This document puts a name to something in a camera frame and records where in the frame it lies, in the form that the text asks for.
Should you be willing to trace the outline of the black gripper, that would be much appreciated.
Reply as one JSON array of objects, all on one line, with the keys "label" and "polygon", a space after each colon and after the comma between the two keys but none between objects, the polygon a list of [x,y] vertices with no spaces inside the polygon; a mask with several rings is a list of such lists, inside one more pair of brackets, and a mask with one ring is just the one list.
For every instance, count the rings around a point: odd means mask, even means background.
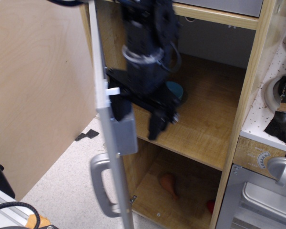
[{"label": "black gripper", "polygon": [[109,87],[117,87],[120,93],[112,95],[112,111],[117,121],[124,119],[132,111],[132,103],[149,111],[149,140],[156,140],[168,123],[173,123],[180,100],[167,88],[166,80],[170,73],[181,66],[178,57],[173,68],[169,62],[157,60],[152,63],[127,62],[127,69],[108,69],[106,74]]}]

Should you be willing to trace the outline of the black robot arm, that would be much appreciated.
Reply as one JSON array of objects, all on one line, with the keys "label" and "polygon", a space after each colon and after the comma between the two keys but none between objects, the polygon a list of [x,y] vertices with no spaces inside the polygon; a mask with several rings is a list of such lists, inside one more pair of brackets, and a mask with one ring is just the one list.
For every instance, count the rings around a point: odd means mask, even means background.
[{"label": "black robot arm", "polygon": [[148,139],[156,140],[168,123],[176,121],[180,104],[166,83],[181,65],[177,54],[176,65],[170,67],[179,24],[170,0],[121,0],[119,4],[126,32],[122,47],[126,70],[106,70],[109,88],[120,90],[110,97],[113,115],[121,121],[132,110],[131,103],[149,111]]}]

